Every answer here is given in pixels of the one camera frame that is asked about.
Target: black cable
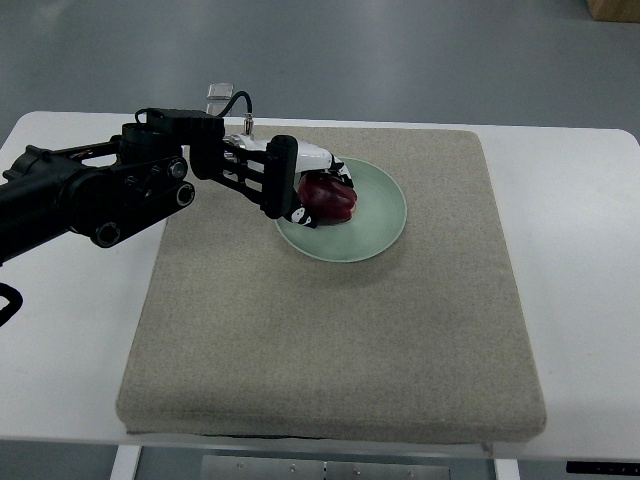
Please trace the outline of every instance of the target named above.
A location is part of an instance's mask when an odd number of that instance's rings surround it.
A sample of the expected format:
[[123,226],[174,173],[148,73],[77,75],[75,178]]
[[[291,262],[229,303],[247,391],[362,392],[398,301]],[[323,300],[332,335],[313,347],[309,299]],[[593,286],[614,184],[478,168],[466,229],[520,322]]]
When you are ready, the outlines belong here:
[[2,310],[0,310],[0,327],[7,323],[22,306],[22,295],[15,288],[4,283],[0,283],[0,297],[4,297],[9,301]]
[[249,96],[249,94],[247,92],[245,92],[243,90],[240,90],[233,97],[231,97],[229,99],[229,103],[227,103],[227,106],[224,107],[222,109],[222,111],[216,116],[217,117],[224,117],[227,113],[229,113],[231,111],[231,109],[233,108],[233,104],[236,103],[236,101],[240,97],[244,97],[244,99],[247,101],[247,113],[253,113],[253,105],[251,103],[251,97]]

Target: robotic hand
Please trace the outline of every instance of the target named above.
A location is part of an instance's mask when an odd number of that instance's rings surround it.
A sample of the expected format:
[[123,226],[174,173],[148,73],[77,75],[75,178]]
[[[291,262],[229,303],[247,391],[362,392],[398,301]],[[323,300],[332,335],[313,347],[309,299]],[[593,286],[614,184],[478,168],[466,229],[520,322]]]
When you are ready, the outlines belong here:
[[[223,116],[240,96],[249,111],[245,131],[225,136]],[[135,118],[105,143],[57,151],[26,147],[0,185],[0,265],[67,231],[103,248],[117,245],[191,204],[195,188],[184,180],[189,164],[198,179],[242,193],[267,217],[307,228],[317,223],[298,198],[296,173],[325,171],[353,187],[344,163],[325,149],[287,135],[255,140],[245,92],[234,95],[218,116],[147,108]],[[189,161],[183,146],[189,147]],[[106,155],[115,155],[115,163],[83,164]],[[19,308],[16,293],[0,284],[0,296],[10,303],[0,310],[0,325]]]

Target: cardboard box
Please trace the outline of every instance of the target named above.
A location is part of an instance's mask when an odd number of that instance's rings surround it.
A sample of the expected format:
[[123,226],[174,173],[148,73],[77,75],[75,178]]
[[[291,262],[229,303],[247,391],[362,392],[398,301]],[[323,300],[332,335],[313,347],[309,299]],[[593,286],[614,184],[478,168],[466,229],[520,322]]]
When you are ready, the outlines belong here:
[[640,23],[640,0],[587,0],[594,20]]

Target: cable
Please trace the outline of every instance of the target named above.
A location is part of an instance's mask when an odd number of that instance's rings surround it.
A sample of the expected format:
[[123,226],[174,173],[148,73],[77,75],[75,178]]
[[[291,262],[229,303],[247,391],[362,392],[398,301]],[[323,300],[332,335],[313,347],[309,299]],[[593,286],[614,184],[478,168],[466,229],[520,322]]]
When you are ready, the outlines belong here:
[[231,97],[229,99],[229,103],[227,103],[227,106],[224,107],[222,109],[222,111],[216,116],[217,117],[224,117],[227,113],[229,113],[231,111],[231,109],[233,108],[233,104],[236,103],[236,101],[240,97],[244,97],[244,99],[247,101],[247,113],[253,113],[253,105],[251,103],[251,97],[249,96],[249,94],[247,92],[245,92],[243,90],[240,90],[233,97]]

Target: white table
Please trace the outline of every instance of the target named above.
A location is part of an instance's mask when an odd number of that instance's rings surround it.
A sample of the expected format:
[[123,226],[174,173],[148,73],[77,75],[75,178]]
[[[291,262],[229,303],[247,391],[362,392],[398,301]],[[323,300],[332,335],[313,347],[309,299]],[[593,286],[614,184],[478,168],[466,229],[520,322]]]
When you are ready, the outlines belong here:
[[[0,150],[0,168],[9,168],[27,144],[56,149],[102,142],[132,118],[28,114]],[[95,247],[86,237],[65,234],[0,268],[0,281],[18,288],[25,298],[19,314],[0,329],[0,438],[640,460],[640,147],[630,134],[538,127],[258,122],[462,129],[478,134],[545,397],[544,433],[526,444],[490,446],[127,435],[114,402],[160,243],[163,224],[158,224],[109,250]],[[247,208],[253,208],[249,202]]]

